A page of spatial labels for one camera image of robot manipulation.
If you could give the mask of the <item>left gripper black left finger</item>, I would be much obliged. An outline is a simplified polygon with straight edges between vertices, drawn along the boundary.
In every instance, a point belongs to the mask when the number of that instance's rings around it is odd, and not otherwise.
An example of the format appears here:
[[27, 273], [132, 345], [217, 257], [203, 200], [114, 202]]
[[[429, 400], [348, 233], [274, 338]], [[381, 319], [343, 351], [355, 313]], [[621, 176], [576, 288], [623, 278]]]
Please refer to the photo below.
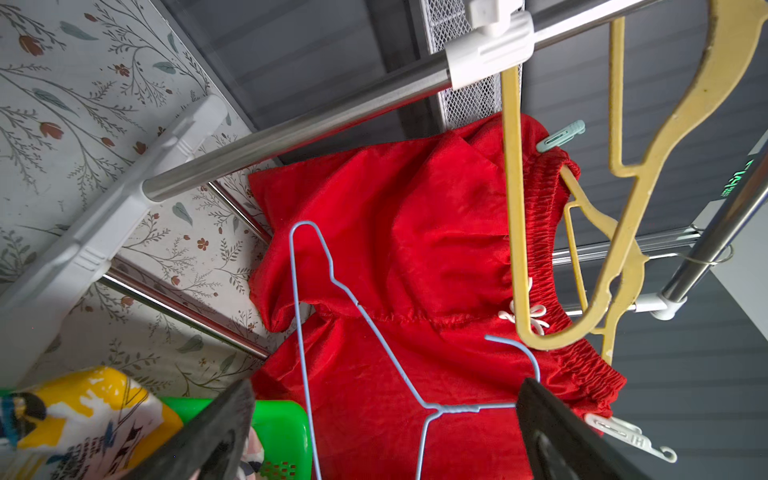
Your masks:
[[126, 479], [234, 479], [255, 398], [250, 382], [231, 384]]

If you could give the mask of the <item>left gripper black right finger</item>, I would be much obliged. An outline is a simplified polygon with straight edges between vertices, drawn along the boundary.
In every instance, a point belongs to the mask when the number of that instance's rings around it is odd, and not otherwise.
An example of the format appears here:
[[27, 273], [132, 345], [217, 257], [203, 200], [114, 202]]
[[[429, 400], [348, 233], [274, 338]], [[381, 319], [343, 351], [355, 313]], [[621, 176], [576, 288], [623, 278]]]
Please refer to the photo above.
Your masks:
[[645, 479], [538, 381], [519, 391], [517, 418], [535, 479]]

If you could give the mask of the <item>blue yellow white printed shorts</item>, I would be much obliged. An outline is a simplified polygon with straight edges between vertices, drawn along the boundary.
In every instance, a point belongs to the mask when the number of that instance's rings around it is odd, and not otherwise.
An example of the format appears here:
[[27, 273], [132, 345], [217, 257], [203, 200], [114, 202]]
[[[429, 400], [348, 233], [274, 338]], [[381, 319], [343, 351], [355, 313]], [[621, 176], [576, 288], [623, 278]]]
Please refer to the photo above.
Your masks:
[[119, 478], [183, 426], [124, 373], [97, 367], [1, 396], [4, 479]]

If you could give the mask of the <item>light blue wire hanger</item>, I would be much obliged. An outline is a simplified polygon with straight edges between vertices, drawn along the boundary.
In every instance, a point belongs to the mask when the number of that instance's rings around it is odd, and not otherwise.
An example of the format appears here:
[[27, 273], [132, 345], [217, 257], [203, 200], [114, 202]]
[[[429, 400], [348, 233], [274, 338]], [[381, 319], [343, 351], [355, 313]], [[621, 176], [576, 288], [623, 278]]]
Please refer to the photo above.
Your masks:
[[[367, 310], [362, 306], [362, 304], [360, 303], [358, 298], [355, 296], [353, 291], [350, 289], [350, 287], [337, 279], [335, 275], [335, 261], [328, 247], [328, 244], [325, 240], [325, 237], [320, 227], [315, 222], [310, 220], [302, 220], [294, 223], [291, 226], [288, 234], [292, 298], [293, 298], [294, 313], [296, 315], [300, 314], [300, 289], [299, 289], [297, 248], [296, 248], [295, 236], [297, 231], [302, 227], [309, 227], [314, 231], [315, 236], [319, 241], [322, 251], [324, 253], [324, 256], [326, 258], [328, 279], [330, 283], [334, 285], [338, 290], [342, 291], [345, 294], [345, 296], [348, 298], [348, 300], [350, 300], [353, 306], [357, 309], [358, 313], [362, 315], [366, 325], [374, 334], [374, 337], [376, 338], [379, 345], [383, 348], [386, 356], [388, 357], [389, 361], [392, 363], [393, 367], [397, 371], [397, 374], [399, 375], [402, 382], [405, 384], [411, 396], [414, 398], [414, 400], [423, 410], [428, 412], [428, 415], [423, 421], [421, 431], [420, 431], [419, 444], [418, 444], [418, 450], [417, 450], [417, 463], [416, 463], [416, 468], [414, 473], [414, 477], [416, 479], [421, 479], [423, 477], [423, 469], [424, 469], [424, 461], [426, 456], [426, 447], [427, 447], [429, 428], [431, 424], [434, 423], [436, 420], [448, 415], [456, 416], [456, 415], [462, 415], [462, 414], [480, 414], [485, 411], [495, 411], [495, 410], [516, 411], [518, 409], [518, 403], [516, 401], [496, 402], [496, 403], [456, 404], [456, 405], [444, 405], [441, 403], [426, 401], [423, 398], [423, 396], [420, 394], [416, 386], [413, 384], [411, 378], [403, 368], [402, 364], [400, 363], [397, 356], [393, 352], [389, 343], [384, 338], [383, 334], [381, 333], [381, 331], [379, 330], [379, 328], [377, 327], [377, 325], [375, 324], [375, 322], [373, 321], [372, 317], [369, 315]], [[296, 334], [297, 334], [297, 348], [298, 348], [298, 355], [299, 355], [299, 362], [300, 362], [300, 371], [301, 371], [301, 377], [302, 377], [303, 396], [304, 396], [304, 401], [306, 406], [308, 428], [309, 428], [310, 440], [311, 440], [311, 446], [312, 446], [312, 467], [313, 467], [313, 472], [315, 476], [318, 479], [322, 479], [324, 475], [322, 472], [319, 443], [317, 440], [317, 434], [315, 429], [314, 409], [312, 406], [311, 385], [309, 381], [309, 369], [308, 369], [308, 363], [306, 359], [306, 349], [304, 346], [303, 323], [299, 319], [296, 319], [295, 326], [296, 326]]]

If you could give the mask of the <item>red shorts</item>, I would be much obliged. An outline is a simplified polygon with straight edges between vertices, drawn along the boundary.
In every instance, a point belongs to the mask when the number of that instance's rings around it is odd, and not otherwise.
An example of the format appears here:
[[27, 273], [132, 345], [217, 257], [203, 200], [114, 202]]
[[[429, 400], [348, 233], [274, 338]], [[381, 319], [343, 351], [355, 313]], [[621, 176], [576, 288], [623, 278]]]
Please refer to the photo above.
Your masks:
[[[514, 347], [503, 129], [491, 116], [440, 135], [379, 144], [251, 175], [273, 238], [250, 279], [264, 326], [294, 321], [288, 234], [321, 229], [353, 291], [423, 398], [512, 402], [539, 375], [574, 414], [611, 416], [624, 377], [586, 341], [527, 356]], [[345, 294], [314, 231], [295, 236], [314, 421], [327, 479], [414, 477], [423, 410]], [[297, 334], [254, 374], [255, 392], [305, 406]], [[515, 411], [444, 416], [423, 478], [527, 479]]]

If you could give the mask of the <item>yellow hanger of printed shorts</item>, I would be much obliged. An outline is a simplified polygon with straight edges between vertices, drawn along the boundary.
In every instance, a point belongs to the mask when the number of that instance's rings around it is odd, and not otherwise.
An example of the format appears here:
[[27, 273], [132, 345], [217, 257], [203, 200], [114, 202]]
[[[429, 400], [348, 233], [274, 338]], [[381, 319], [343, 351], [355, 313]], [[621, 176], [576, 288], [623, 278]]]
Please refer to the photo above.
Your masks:
[[596, 280], [578, 285], [582, 312], [536, 348], [599, 335], [637, 299], [646, 259], [636, 236], [691, 220], [739, 169], [767, 124], [763, 1], [562, 1], [533, 16], [523, 110], [585, 134], [555, 171], [566, 194], [562, 244], [606, 239]]

